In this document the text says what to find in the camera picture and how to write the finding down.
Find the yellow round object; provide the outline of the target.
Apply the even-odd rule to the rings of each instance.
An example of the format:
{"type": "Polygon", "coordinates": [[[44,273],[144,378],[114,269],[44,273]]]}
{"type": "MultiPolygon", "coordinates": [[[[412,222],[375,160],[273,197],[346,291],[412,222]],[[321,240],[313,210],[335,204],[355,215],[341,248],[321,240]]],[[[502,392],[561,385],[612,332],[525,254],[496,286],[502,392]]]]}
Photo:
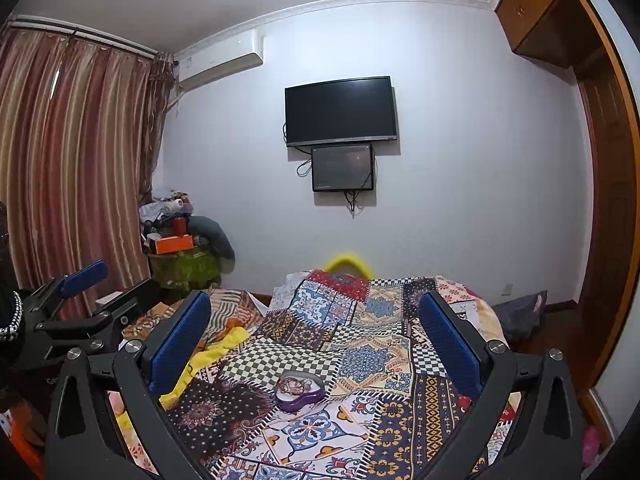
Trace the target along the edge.
{"type": "Polygon", "coordinates": [[[360,278],[365,278],[366,280],[374,279],[374,274],[370,269],[370,266],[356,255],[350,254],[349,252],[338,254],[326,263],[322,270],[326,273],[346,272],[347,274],[357,275],[360,276],[360,278]]]}

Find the wooden wardrobe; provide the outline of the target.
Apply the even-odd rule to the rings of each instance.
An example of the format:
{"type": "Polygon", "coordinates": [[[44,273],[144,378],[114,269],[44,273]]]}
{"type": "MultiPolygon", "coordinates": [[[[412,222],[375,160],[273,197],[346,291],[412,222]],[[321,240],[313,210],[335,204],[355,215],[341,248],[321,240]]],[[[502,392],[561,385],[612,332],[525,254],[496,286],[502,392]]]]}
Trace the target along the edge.
{"type": "Polygon", "coordinates": [[[620,431],[636,400],[616,352],[639,295],[639,0],[490,0],[512,52],[575,78],[590,211],[578,289],[580,321],[567,353],[588,413],[620,431]]]}

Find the pink slipper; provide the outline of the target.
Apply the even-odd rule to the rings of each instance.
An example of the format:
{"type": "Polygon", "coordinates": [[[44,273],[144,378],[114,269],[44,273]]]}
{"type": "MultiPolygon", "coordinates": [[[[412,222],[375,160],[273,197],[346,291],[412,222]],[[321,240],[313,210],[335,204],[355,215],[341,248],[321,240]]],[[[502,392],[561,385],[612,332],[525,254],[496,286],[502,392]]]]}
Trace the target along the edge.
{"type": "Polygon", "coordinates": [[[599,431],[589,426],[582,436],[582,466],[589,467],[598,457],[601,445],[599,431]]]}

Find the pile of clutter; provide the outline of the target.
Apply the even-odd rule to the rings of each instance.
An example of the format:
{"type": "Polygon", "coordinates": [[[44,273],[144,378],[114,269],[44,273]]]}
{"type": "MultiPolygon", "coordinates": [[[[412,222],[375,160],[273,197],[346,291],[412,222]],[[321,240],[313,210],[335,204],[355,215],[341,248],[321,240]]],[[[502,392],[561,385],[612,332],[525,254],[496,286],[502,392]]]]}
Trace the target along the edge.
{"type": "Polygon", "coordinates": [[[174,234],[174,221],[188,220],[193,214],[189,195],[176,190],[159,190],[152,200],[139,207],[138,216],[143,237],[157,233],[161,236],[174,234]]]}

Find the small black wall monitor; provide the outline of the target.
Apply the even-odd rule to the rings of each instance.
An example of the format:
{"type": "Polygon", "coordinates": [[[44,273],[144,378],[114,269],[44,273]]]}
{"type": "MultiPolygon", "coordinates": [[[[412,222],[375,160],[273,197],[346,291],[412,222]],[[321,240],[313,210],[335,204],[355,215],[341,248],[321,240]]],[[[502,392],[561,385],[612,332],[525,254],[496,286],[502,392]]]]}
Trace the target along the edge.
{"type": "Polygon", "coordinates": [[[311,150],[311,182],[315,193],[373,191],[371,144],[315,146],[311,150]]]}

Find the yellow cloth strip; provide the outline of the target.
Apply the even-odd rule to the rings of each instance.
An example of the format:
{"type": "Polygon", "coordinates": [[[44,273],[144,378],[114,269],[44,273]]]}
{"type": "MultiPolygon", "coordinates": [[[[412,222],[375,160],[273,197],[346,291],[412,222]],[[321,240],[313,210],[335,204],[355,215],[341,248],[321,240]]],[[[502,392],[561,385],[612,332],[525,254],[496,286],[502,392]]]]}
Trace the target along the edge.
{"type": "Polygon", "coordinates": [[[163,394],[160,397],[160,405],[163,409],[168,411],[178,402],[180,396],[182,396],[184,390],[186,390],[186,387],[196,376],[198,376],[198,373],[201,370],[204,370],[204,368],[209,367],[209,365],[220,361],[231,350],[246,341],[249,336],[250,333],[244,327],[233,327],[228,331],[228,334],[224,336],[224,338],[221,338],[221,340],[215,341],[212,344],[209,344],[206,348],[195,352],[194,355],[191,356],[191,359],[186,363],[175,387],[170,393],[163,394]]]}

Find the red white box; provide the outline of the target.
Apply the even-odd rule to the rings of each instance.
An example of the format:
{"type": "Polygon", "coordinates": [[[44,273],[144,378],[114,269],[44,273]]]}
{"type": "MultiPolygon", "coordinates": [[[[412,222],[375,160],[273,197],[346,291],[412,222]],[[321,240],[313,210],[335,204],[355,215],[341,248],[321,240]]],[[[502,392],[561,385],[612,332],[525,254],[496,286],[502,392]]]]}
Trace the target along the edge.
{"type": "Polygon", "coordinates": [[[108,294],[106,296],[98,298],[96,300],[96,310],[100,310],[100,309],[104,308],[109,302],[113,301],[114,299],[118,298],[119,296],[122,296],[122,291],[121,290],[116,290],[116,292],[111,292],[110,294],[108,294]]]}

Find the black wall television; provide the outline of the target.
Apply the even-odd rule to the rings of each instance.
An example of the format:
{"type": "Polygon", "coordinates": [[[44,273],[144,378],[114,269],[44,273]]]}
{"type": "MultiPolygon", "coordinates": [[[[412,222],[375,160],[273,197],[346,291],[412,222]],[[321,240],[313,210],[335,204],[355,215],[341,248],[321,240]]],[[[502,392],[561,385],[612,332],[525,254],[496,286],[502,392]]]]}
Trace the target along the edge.
{"type": "Polygon", "coordinates": [[[389,76],[302,84],[284,90],[284,135],[289,148],[398,138],[389,76]]]}

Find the striped red curtain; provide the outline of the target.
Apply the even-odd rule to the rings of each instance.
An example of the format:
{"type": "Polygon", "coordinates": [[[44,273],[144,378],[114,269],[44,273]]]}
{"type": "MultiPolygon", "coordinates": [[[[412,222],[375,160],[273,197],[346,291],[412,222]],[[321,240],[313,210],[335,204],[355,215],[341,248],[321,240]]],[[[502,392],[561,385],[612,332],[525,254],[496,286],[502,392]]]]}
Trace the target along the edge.
{"type": "Polygon", "coordinates": [[[18,284],[35,289],[102,260],[104,281],[66,301],[85,318],[96,300],[149,274],[139,209],[152,175],[175,62],[55,32],[1,37],[1,199],[18,284]]]}

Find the orange box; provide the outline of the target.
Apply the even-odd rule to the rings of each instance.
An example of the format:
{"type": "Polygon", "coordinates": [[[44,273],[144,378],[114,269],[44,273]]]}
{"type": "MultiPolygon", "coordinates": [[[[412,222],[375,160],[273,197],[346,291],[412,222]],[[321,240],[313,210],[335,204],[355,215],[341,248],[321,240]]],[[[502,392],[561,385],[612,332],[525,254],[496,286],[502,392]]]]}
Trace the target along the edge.
{"type": "Polygon", "coordinates": [[[166,236],[152,243],[152,251],[155,255],[168,255],[175,252],[184,252],[194,247],[193,237],[189,234],[181,236],[166,236]]]}

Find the green patterned box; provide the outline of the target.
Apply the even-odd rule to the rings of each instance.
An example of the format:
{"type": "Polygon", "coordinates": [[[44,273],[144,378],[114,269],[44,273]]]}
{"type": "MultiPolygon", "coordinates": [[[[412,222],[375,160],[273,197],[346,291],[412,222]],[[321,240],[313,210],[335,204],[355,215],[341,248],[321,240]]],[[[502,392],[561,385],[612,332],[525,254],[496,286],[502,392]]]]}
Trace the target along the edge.
{"type": "Polygon", "coordinates": [[[188,292],[221,283],[219,259],[205,249],[149,255],[149,262],[152,279],[163,288],[188,292]]]}

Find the white air conditioner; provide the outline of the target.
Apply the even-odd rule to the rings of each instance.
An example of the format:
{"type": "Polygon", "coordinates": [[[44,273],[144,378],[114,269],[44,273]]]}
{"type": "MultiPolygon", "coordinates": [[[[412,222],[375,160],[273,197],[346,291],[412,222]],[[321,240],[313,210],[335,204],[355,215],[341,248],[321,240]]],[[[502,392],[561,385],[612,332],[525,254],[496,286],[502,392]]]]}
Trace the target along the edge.
{"type": "Polygon", "coordinates": [[[257,29],[211,44],[179,62],[178,85],[189,92],[210,82],[262,66],[262,37],[257,29]]]}

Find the dark green pillow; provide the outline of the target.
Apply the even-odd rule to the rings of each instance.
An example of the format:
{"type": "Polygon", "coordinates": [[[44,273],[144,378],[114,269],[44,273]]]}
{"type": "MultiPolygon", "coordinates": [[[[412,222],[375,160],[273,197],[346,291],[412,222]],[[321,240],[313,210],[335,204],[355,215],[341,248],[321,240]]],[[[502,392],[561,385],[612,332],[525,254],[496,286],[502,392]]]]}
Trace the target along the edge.
{"type": "Polygon", "coordinates": [[[194,245],[208,250],[217,257],[223,274],[230,274],[235,267],[235,252],[222,227],[213,219],[204,216],[191,216],[188,232],[194,245]]]}

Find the patchwork bed quilt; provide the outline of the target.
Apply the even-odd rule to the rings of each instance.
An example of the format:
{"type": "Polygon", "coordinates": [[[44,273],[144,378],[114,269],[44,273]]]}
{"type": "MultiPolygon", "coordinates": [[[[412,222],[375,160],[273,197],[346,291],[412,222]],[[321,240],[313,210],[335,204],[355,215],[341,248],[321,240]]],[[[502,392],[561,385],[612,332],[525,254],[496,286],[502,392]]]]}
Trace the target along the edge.
{"type": "Polygon", "coordinates": [[[483,338],[502,338],[494,310],[440,275],[365,280],[303,271],[268,302],[211,288],[194,353],[233,327],[250,336],[164,411],[215,479],[411,479],[471,406],[420,324],[427,292],[483,338]],[[285,370],[321,377],[326,396],[295,413],[280,410],[274,387],[285,370]]]}

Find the dark bag on floor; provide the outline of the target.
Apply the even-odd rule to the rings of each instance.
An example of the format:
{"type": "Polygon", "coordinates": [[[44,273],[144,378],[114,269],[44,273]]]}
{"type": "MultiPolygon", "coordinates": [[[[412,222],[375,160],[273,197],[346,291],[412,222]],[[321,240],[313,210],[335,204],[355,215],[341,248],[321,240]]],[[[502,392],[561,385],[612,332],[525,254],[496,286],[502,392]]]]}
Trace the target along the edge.
{"type": "Polygon", "coordinates": [[[509,344],[526,340],[540,326],[548,292],[523,296],[492,307],[509,344]]]}

